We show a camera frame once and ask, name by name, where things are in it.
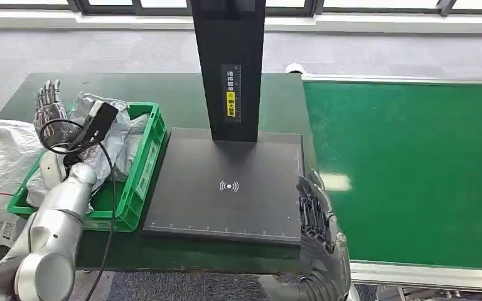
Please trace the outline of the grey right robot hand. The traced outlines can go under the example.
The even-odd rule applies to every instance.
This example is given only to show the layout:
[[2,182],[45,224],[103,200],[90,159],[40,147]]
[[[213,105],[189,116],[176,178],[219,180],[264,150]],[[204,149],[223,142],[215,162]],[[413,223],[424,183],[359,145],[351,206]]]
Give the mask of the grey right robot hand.
[[299,176],[301,263],[300,296],[307,300],[346,300],[351,288],[346,235],[324,190],[320,173]]

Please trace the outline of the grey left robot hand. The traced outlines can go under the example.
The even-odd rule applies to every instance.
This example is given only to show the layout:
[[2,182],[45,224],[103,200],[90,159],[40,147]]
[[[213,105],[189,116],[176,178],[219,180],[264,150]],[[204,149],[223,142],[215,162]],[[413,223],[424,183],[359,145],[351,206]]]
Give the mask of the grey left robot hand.
[[36,92],[33,124],[40,140],[49,147],[70,143],[78,135],[76,125],[64,122],[69,115],[62,103],[60,84],[59,80],[47,80]]

